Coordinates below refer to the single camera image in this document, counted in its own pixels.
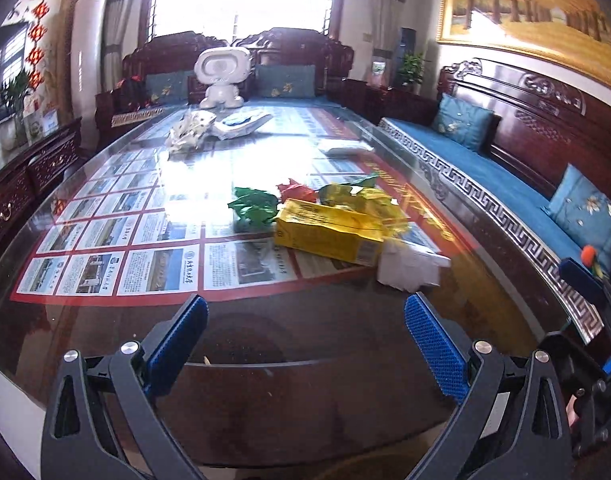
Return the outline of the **person's hand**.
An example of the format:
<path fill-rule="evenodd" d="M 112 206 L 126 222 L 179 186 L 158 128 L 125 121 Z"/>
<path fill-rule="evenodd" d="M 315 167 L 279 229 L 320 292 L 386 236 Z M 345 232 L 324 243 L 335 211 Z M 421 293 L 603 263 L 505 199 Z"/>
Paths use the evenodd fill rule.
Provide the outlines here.
<path fill-rule="evenodd" d="M 566 405 L 567 421 L 570 428 L 575 426 L 575 423 L 579 420 L 579 415 L 575 411 L 576 400 L 578 400 L 576 396 L 571 396 L 569 402 Z"/>

